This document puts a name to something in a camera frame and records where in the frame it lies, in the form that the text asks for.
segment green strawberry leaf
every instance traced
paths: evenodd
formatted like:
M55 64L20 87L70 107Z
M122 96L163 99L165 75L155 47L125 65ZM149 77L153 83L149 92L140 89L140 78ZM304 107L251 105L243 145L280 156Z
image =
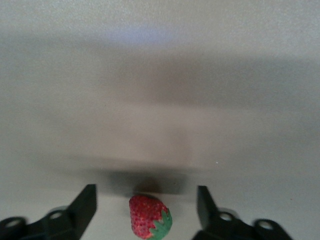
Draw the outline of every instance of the green strawberry leaf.
M168 208L168 213L166 213L164 210L161 211L162 215L162 221L163 223L154 220L153 224L155 228L150 228L149 231L152 233L152 237L150 237L150 240L161 240L163 239L168 232L171 229L172 226L172 216Z

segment screw hole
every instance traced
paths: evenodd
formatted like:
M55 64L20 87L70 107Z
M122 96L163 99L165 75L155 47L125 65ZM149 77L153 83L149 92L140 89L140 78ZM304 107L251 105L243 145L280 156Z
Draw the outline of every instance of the screw hole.
M230 214L227 214L227 213L221 213L220 218L228 222L232 220L232 217L230 216Z
M273 230L274 228L272 227L272 225L269 222L266 221L260 221L259 222L260 227L267 229L267 230Z
M8 223L5 225L5 227L6 227L6 228L11 228L11 227L13 227L13 226L15 226L15 225L18 225L19 223L20 223L20 220L12 220L12 221L8 222Z
M50 219L57 219L57 218L59 218L61 215L62 215L61 212L55 212L54 214L52 214L52 215L50 216Z

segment strawberry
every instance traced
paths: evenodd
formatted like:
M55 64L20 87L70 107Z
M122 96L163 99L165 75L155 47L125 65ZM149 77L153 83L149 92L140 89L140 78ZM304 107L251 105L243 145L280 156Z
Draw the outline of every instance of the strawberry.
M131 228L142 239L161 240L172 226L172 217L160 200L135 195L129 201Z

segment black mechanical claw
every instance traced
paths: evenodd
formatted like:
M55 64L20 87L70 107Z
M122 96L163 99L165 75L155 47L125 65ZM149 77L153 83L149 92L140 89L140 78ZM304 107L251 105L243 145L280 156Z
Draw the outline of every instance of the black mechanical claw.
M65 209L27 225L23 217L0 221L0 240L79 240L97 210L95 184L87 185Z
M292 240L275 221L257 219L250 226L229 212L219 211L206 186L198 186L200 230L193 240Z

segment toy strawberry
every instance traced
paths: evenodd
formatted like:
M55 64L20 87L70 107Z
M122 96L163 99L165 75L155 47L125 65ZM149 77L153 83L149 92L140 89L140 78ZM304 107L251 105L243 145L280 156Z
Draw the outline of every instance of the toy strawberry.
M142 239L161 240L172 226L169 209L158 199L135 195L129 201L131 228Z

